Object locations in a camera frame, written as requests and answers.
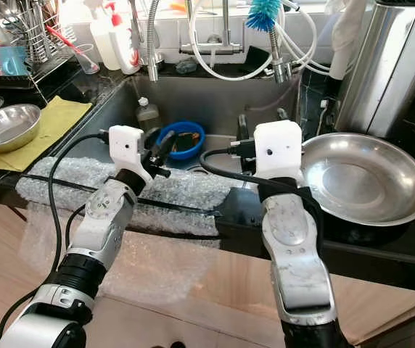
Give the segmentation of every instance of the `black countertop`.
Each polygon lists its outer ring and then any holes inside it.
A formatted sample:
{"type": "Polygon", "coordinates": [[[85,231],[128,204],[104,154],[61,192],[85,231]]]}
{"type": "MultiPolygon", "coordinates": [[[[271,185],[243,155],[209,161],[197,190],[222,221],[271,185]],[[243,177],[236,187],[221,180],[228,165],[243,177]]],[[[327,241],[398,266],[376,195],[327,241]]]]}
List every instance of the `black countertop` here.
{"type": "MultiPolygon", "coordinates": [[[[163,74],[172,75],[173,68],[169,67],[163,74]]],[[[63,99],[91,102],[94,107],[41,157],[55,155],[73,137],[75,130],[81,128],[94,116],[99,106],[104,104],[124,78],[125,76],[119,72],[109,72],[103,68],[96,75],[84,75],[75,70],[60,84],[61,86],[58,86],[57,81],[48,82],[50,85],[44,86],[48,91],[47,99],[59,94],[63,99]]],[[[305,138],[316,134],[321,114],[320,101],[325,88],[325,77],[308,71],[303,74],[300,87],[300,114],[305,138]]],[[[10,99],[20,102],[17,96],[11,95],[10,99]]],[[[415,158],[415,100],[396,136],[389,140],[415,158]]],[[[25,206],[26,202],[15,193],[15,184],[20,176],[21,173],[0,170],[0,203],[17,207],[25,206]]],[[[257,202],[250,205],[246,202],[240,206],[243,206],[245,211],[250,208],[251,214],[255,214],[258,209],[257,202]]],[[[391,228],[374,228],[348,223],[328,214],[325,216],[326,229],[322,257],[332,273],[415,289],[415,221],[391,228]]],[[[259,227],[244,226],[222,219],[217,221],[217,226],[220,233],[227,237],[221,240],[222,249],[256,257],[267,257],[262,247],[259,227]]]]}

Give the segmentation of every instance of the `dish soap bottle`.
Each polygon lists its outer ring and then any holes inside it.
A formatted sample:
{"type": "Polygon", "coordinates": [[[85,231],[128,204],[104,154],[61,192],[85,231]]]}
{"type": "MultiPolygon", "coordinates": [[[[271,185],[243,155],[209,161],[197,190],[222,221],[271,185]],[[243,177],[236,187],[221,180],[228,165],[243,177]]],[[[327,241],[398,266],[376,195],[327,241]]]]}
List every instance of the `dish soap bottle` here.
{"type": "Polygon", "coordinates": [[[96,19],[90,23],[90,31],[99,55],[108,70],[119,70],[119,61],[115,56],[109,36],[109,32],[112,30],[111,21],[102,8],[96,9],[95,16],[96,19]]]}
{"type": "Polygon", "coordinates": [[[106,8],[112,10],[111,22],[113,28],[109,32],[112,48],[118,59],[122,73],[131,75],[140,70],[138,50],[132,47],[132,33],[128,25],[124,24],[122,17],[115,13],[115,3],[110,2],[106,8]]]}
{"type": "Polygon", "coordinates": [[[154,104],[148,102],[148,98],[141,97],[138,99],[140,106],[136,109],[136,119],[140,128],[147,132],[152,128],[161,128],[163,122],[159,117],[159,110],[154,104]]]}

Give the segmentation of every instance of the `white tile wall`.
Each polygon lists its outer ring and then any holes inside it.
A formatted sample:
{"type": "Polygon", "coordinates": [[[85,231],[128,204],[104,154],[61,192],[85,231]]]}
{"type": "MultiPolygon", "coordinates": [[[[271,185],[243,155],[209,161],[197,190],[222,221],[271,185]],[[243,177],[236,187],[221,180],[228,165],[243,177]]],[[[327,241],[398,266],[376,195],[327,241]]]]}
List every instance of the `white tile wall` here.
{"type": "MultiPolygon", "coordinates": [[[[333,57],[331,48],[331,32],[332,26],[338,15],[329,16],[324,13],[313,13],[311,17],[316,23],[319,40],[315,54],[315,60],[321,63],[330,63],[333,57]]],[[[243,23],[245,16],[235,16],[230,18],[231,39],[236,44],[243,42],[243,23]]],[[[155,21],[157,34],[160,38],[160,51],[165,61],[168,63],[177,63],[189,57],[187,54],[179,54],[179,43],[189,44],[189,27],[188,20],[184,18],[177,19],[160,19],[155,21]]],[[[74,26],[75,34],[78,38],[78,44],[93,42],[88,29],[88,24],[78,23],[74,26]]],[[[141,29],[146,37],[147,21],[141,21],[141,29]]],[[[285,29],[295,43],[303,50],[309,49],[312,42],[311,29],[308,23],[298,13],[287,15],[285,29]]],[[[222,36],[223,22],[222,17],[205,18],[201,17],[197,20],[197,34],[199,42],[206,42],[209,35],[216,33],[222,36]]],[[[270,51],[270,43],[267,33],[258,32],[256,30],[245,28],[245,52],[249,46],[256,46],[266,51],[270,51]]],[[[146,49],[146,43],[142,44],[142,49],[146,49]]],[[[284,58],[291,59],[291,56],[283,48],[284,58]]],[[[234,55],[218,55],[215,57],[216,63],[243,63],[246,59],[246,53],[234,55]]]]}

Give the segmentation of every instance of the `stainless steel bowl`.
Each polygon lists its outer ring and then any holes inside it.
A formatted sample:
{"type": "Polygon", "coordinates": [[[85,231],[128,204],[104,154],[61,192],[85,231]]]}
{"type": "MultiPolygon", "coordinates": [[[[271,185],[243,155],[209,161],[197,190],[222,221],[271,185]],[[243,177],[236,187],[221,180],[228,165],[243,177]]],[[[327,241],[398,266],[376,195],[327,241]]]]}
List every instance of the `stainless steel bowl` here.
{"type": "Polygon", "coordinates": [[[0,153],[26,145],[38,134],[41,111],[31,104],[0,109],[0,153]]]}
{"type": "Polygon", "coordinates": [[[403,150],[354,133],[317,136],[303,148],[305,182],[324,211],[372,226],[415,219],[415,159],[403,150]]]}

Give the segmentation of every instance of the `stainless steel sink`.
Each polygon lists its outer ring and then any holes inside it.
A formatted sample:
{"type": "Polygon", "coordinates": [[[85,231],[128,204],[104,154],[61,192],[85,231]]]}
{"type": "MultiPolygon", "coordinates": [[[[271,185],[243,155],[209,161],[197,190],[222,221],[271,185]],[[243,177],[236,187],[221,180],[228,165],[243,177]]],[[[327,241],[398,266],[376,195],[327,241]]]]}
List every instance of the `stainless steel sink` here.
{"type": "MultiPolygon", "coordinates": [[[[136,76],[124,80],[107,99],[94,110],[91,119],[74,135],[96,133],[112,125],[138,127],[135,110],[138,98],[147,97],[159,107],[165,125],[179,121],[198,122],[206,131],[206,149],[226,148],[236,140],[237,117],[246,114],[250,136],[259,123],[276,119],[276,110],[281,107],[290,118],[297,112],[299,80],[276,85],[272,80],[245,80],[227,82],[215,78],[161,77],[152,83],[148,77],[136,76]]],[[[92,157],[102,162],[111,162],[106,145],[90,146],[88,142],[79,144],[69,157],[92,157]]],[[[229,155],[212,157],[215,165],[238,171],[239,160],[229,155]]],[[[184,170],[197,170],[198,159],[186,161],[168,160],[168,167],[184,170]]]]}

